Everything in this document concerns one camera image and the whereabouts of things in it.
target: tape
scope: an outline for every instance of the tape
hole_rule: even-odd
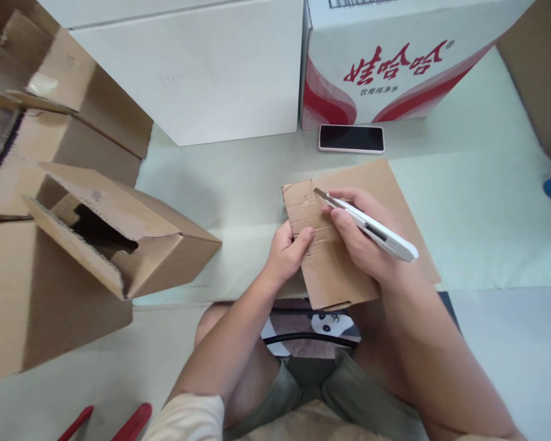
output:
[[[32,76],[31,82],[26,89],[33,95],[45,97],[56,90],[58,86],[59,81],[55,78],[37,72]]]

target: green shorts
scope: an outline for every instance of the green shorts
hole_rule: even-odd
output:
[[[343,421],[392,441],[428,440],[416,409],[381,387],[348,352],[337,353],[336,366],[320,387],[303,385],[301,376],[294,376],[288,369],[288,362],[282,361],[274,384],[257,409],[223,433],[226,441],[240,438],[314,399],[324,401]]]

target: wahaha box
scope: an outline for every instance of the wahaha box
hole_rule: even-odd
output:
[[[301,127],[426,116],[533,0],[307,0]]]

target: beige shirt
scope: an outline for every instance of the beige shirt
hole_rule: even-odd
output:
[[[219,396],[182,394],[171,400],[153,421],[143,441],[222,440],[225,406]],[[342,421],[324,402],[315,400],[245,435],[245,441],[316,439],[392,441]],[[473,435],[458,441],[502,441]]]

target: white box cutter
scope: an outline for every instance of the white box cutter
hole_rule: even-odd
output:
[[[355,224],[371,240],[376,242],[384,251],[405,262],[414,262],[418,258],[418,250],[407,240],[401,238],[392,230],[355,208],[342,199],[331,197],[321,189],[315,188],[314,192],[333,208],[343,208],[351,214]]]

